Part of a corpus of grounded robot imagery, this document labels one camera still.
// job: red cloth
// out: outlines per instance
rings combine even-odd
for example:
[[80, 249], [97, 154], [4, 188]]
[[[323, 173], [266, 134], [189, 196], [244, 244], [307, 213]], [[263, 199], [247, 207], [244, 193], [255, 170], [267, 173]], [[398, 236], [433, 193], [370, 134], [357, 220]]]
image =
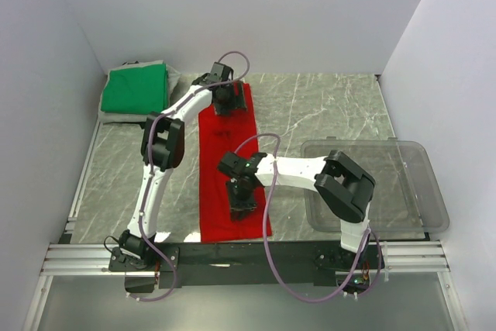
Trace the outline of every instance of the red cloth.
[[[217, 170], [222, 156], [234, 151], [244, 140], [257, 134], [253, 100], [248, 84], [243, 84], [247, 110], [234, 110], [231, 116], [217, 116], [214, 105], [198, 116], [200, 134], [200, 230], [203, 243], [245, 240], [262, 237], [265, 207], [263, 188], [255, 190], [257, 207], [246, 218], [231, 221], [227, 198], [227, 176]], [[258, 151], [258, 141], [249, 142], [241, 157], [249, 158]], [[267, 233], [272, 234], [270, 222]]]

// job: white wall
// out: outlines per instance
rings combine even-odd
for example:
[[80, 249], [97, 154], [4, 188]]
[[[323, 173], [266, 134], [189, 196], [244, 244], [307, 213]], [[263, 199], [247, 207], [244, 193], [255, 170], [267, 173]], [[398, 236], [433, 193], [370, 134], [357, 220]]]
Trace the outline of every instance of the white wall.
[[425, 145], [471, 329], [496, 307], [496, 0], [422, 0], [381, 79], [394, 129]]
[[420, 0], [68, 1], [104, 69], [160, 57], [204, 71], [241, 49], [253, 71], [381, 73]]
[[102, 70], [64, 0], [0, 0], [0, 329], [20, 329], [64, 229]]

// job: marble table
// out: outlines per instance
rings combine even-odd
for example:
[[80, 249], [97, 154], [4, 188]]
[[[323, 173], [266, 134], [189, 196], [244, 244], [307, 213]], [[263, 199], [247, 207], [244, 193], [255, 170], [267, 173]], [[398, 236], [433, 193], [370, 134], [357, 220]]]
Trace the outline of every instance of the marble table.
[[[196, 74], [187, 74], [175, 102]], [[372, 74], [249, 74], [258, 133], [279, 133], [280, 155], [300, 157], [306, 140], [387, 140], [394, 136], [381, 90]], [[107, 124], [98, 131], [72, 243], [101, 243], [119, 234], [133, 214], [143, 173], [138, 125]], [[168, 241], [198, 241], [198, 122], [186, 128], [184, 160], [167, 185], [158, 230]], [[274, 140], [260, 139], [271, 152]], [[302, 190], [278, 187], [270, 208], [272, 240], [330, 240], [307, 222]]]

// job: folded green cloth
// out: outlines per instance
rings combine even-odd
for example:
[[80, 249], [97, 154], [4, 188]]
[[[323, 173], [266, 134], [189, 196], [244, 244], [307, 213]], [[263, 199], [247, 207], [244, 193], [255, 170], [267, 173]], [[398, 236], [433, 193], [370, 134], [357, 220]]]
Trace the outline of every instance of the folded green cloth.
[[165, 64], [120, 68], [108, 74], [102, 94], [103, 112], [143, 114], [168, 107]]

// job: plastic bin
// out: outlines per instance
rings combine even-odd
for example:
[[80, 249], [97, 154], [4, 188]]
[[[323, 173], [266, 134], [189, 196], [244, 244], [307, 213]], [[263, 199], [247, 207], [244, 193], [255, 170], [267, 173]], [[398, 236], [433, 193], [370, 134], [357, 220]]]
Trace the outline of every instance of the plastic bin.
[[[450, 220], [427, 152], [412, 141], [310, 140], [303, 157], [341, 150], [376, 181], [370, 226], [380, 233], [441, 233]], [[319, 193], [305, 190], [308, 223], [321, 232], [339, 232], [339, 219]]]

